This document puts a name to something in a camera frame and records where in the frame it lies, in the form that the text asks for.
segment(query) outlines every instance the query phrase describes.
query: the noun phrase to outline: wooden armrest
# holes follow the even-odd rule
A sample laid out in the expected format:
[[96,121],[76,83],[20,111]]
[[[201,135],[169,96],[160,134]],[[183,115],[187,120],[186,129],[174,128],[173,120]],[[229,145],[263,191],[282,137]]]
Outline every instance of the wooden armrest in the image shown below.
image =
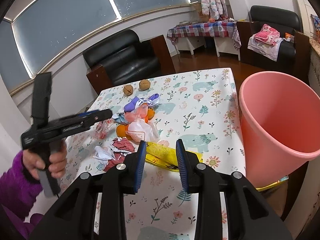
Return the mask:
[[254,65],[255,52],[248,49],[248,42],[250,37],[252,36],[251,22],[239,21],[237,22],[237,28],[241,41],[240,61],[242,63]]
[[260,22],[250,22],[251,36],[261,31]]
[[112,81],[108,77],[105,68],[101,64],[88,69],[86,76],[98,95],[102,90],[113,87]]
[[150,44],[153,48],[153,51],[158,58],[161,66],[161,72],[163,75],[175,74],[176,70],[174,68],[171,55],[165,42],[163,35],[154,37],[150,39]]
[[293,67],[293,76],[309,85],[308,74],[311,49],[309,37],[301,32],[295,31],[294,45],[296,49],[296,58]]

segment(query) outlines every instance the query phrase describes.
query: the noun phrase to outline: pink blanket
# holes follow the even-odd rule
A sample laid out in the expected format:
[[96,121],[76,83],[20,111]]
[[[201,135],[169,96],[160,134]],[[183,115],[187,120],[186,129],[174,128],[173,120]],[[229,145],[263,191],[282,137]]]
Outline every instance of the pink blanket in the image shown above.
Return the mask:
[[274,46],[276,44],[276,40],[279,37],[280,33],[267,24],[262,27],[260,32],[253,35],[253,38],[256,42],[268,44],[271,46]]

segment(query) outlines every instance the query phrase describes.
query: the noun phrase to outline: wooden floor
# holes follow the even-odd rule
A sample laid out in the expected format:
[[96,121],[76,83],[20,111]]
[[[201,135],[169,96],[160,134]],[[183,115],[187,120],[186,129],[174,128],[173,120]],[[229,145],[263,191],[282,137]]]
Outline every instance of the wooden floor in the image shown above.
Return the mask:
[[264,71],[262,68],[241,63],[238,61],[238,55],[220,53],[220,57],[217,57],[216,51],[213,49],[199,48],[195,50],[194,55],[191,55],[190,52],[181,52],[180,54],[173,56],[172,61],[177,73],[230,67],[236,81],[238,94],[242,82],[248,76]]

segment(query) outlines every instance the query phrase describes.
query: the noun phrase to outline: yellow plastic bag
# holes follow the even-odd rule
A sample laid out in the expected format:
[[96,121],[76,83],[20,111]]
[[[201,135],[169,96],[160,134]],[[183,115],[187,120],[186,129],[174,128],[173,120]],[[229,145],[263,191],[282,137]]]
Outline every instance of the yellow plastic bag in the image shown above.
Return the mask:
[[167,163],[167,162],[161,160],[160,158],[151,155],[150,153],[146,154],[146,162],[150,163],[152,165],[167,169],[169,171],[177,171],[177,172],[179,172],[178,166],[173,165],[171,163]]
[[[159,158],[160,160],[164,161],[165,163],[168,163],[169,165],[171,164],[176,167],[178,166],[178,161],[177,161],[175,149],[163,146],[161,144],[148,142],[147,143],[147,153],[149,153],[150,155],[152,155],[154,157]],[[195,153],[197,155],[199,161],[203,162],[201,153],[196,153],[196,152],[192,152],[192,153]]]

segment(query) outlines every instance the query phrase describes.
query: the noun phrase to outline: purple sweater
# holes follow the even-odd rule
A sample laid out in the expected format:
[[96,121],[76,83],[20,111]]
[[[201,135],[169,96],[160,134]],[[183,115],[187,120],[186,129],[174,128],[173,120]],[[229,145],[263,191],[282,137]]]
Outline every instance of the purple sweater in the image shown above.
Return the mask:
[[24,223],[36,197],[42,191],[41,184],[29,182],[23,175],[22,151],[13,159],[12,167],[0,178],[0,204],[15,228],[28,239],[41,214],[33,214],[30,223]]

